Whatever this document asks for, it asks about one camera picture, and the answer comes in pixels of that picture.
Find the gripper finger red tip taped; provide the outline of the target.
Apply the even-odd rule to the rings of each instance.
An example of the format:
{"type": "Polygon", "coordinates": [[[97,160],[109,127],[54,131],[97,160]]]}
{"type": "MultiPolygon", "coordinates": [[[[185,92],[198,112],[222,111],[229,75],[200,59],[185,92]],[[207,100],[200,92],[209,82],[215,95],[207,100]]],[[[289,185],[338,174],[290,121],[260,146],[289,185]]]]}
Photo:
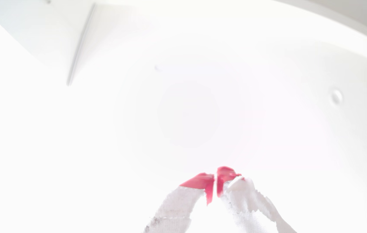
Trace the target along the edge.
{"type": "Polygon", "coordinates": [[[251,178],[234,169],[217,168],[217,196],[240,233],[295,233],[281,217],[273,202],[259,192],[251,178]]]}
{"type": "Polygon", "coordinates": [[[171,191],[143,230],[144,233],[185,233],[191,225],[196,203],[213,200],[214,174],[199,173],[171,191]]]}

